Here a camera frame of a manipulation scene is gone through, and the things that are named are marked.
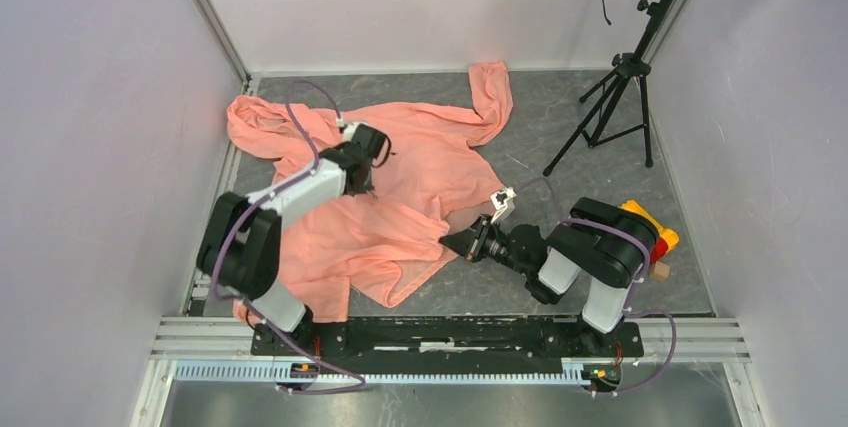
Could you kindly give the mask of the salmon pink zip jacket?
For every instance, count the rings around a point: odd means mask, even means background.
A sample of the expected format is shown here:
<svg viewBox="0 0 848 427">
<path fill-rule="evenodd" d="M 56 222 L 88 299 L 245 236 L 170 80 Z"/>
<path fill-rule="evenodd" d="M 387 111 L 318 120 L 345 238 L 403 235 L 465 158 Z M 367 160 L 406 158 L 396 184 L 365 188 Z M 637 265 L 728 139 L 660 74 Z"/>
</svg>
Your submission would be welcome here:
<svg viewBox="0 0 848 427">
<path fill-rule="evenodd" d="M 394 101 L 346 113 L 386 133 L 391 153 L 373 171 L 372 193 L 328 201 L 283 233 L 279 281 L 316 321 L 344 321 L 352 291 L 386 308 L 401 304 L 453 259 L 440 238 L 502 188 L 477 149 L 509 120 L 509 72 L 483 62 L 468 76 L 467 108 Z"/>
</svg>

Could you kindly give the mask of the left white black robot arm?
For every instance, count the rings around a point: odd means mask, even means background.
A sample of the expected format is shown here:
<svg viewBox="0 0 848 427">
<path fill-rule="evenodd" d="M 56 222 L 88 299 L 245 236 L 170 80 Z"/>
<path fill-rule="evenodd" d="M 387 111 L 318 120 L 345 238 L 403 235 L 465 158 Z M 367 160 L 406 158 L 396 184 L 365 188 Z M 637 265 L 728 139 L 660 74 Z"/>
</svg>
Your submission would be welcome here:
<svg viewBox="0 0 848 427">
<path fill-rule="evenodd" d="M 213 205 L 196 256 L 196 269 L 228 295 L 256 309 L 275 326 L 275 339 L 290 354 L 306 352 L 314 341 L 311 310 L 279 279 L 282 236 L 307 213 L 331 200 L 374 190 L 372 170 L 392 150 L 390 137 L 364 123 L 344 123 L 342 142 L 317 150 L 294 175 L 260 191 L 228 191 Z"/>
</svg>

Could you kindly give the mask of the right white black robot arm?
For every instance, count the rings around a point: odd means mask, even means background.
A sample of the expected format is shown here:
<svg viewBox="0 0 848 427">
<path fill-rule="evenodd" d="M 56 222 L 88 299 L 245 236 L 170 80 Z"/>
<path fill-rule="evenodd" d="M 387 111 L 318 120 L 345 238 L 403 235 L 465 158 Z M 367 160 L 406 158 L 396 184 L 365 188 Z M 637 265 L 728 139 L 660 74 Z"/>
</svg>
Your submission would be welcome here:
<svg viewBox="0 0 848 427">
<path fill-rule="evenodd" d="M 531 296 L 546 305 L 558 303 L 580 274 L 588 275 L 577 339 L 585 352 L 602 355 L 617 343 L 633 284 L 659 240 L 647 217 L 582 197 L 546 235 L 532 224 L 505 231 L 493 215 L 483 214 L 439 243 L 469 262 L 491 259 L 519 274 Z"/>
</svg>

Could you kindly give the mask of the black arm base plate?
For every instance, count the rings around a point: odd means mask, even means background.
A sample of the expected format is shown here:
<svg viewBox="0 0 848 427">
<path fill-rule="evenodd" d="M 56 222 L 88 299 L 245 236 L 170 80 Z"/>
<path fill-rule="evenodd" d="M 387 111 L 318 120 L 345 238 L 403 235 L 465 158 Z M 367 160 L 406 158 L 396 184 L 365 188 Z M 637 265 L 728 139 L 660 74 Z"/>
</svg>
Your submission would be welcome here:
<svg viewBox="0 0 848 427">
<path fill-rule="evenodd" d="M 602 334 L 571 316 L 351 317 L 306 324 L 291 338 L 333 368 L 362 376 L 555 373 L 564 359 L 613 362 L 644 353 L 636 323 Z"/>
</svg>

